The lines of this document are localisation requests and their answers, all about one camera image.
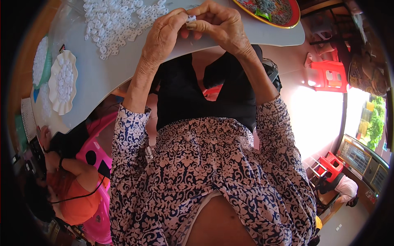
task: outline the white bowl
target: white bowl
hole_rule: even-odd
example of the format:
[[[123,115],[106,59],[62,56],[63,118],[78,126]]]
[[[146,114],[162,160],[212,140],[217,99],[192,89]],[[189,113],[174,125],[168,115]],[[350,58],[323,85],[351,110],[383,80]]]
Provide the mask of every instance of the white bowl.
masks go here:
[[[66,103],[61,103],[58,99],[58,93],[56,92],[56,75],[61,70],[61,66],[59,65],[59,60],[63,58],[64,60],[69,59],[72,64],[72,73],[74,74],[74,81],[72,82],[72,92],[70,94],[70,100]],[[64,50],[63,53],[59,54],[56,57],[55,62],[53,63],[50,71],[51,76],[48,81],[49,85],[49,99],[52,102],[53,110],[59,113],[59,115],[64,115],[70,112],[72,108],[72,100],[76,95],[76,87],[75,81],[78,77],[78,70],[75,67],[76,57],[69,50]]]

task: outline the black hair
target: black hair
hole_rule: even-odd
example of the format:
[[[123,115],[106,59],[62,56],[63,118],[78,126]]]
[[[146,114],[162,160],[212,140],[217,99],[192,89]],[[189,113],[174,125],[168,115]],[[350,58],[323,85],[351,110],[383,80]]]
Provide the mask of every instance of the black hair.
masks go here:
[[[319,244],[319,242],[320,242],[320,236],[316,236],[309,241],[308,246],[316,246]]]
[[[358,202],[358,201],[359,201],[359,197],[356,196],[356,197],[353,199],[353,201],[348,201],[347,204],[346,204],[346,206],[354,207],[354,206],[357,205],[357,202]]]
[[[26,177],[24,195],[31,212],[39,220],[50,223],[56,217],[55,211],[48,201],[50,199],[48,187],[39,186],[32,174]]]

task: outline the fingernail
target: fingernail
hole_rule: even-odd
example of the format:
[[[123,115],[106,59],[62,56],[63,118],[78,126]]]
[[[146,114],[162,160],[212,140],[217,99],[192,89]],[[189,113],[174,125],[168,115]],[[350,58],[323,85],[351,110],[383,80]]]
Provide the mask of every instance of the fingernail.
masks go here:
[[[197,28],[197,24],[196,23],[189,23],[186,25],[186,28],[189,30],[194,30]]]

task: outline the belly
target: belly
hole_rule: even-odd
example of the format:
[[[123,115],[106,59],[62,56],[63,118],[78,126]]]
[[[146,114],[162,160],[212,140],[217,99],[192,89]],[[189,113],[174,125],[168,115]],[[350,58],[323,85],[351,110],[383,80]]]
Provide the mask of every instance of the belly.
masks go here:
[[[223,196],[213,197],[197,216],[186,246],[255,246],[237,213]]]

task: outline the red tray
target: red tray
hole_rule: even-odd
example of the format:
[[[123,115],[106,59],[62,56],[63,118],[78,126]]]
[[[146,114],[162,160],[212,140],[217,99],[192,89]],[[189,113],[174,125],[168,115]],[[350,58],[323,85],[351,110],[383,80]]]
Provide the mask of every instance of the red tray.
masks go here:
[[[244,11],[246,11],[248,14],[250,14],[251,16],[253,16],[254,18],[258,19],[259,21],[262,21],[264,23],[267,23],[268,25],[274,26],[274,27],[278,27],[278,28],[284,28],[284,29],[289,29],[289,28],[293,28],[295,27],[300,18],[301,18],[301,12],[299,10],[299,6],[296,0],[288,0],[290,7],[292,9],[293,15],[290,19],[289,22],[285,23],[284,25],[279,25],[279,24],[275,24],[270,22],[269,20],[267,20],[266,18],[262,18],[260,16],[255,15],[255,13],[251,12],[250,10],[248,10],[247,8],[245,8],[242,4],[240,4],[237,0],[232,0],[236,5],[238,5],[239,7],[241,7]],[[249,0],[248,2],[245,1],[245,3],[247,4],[253,4],[254,3]]]

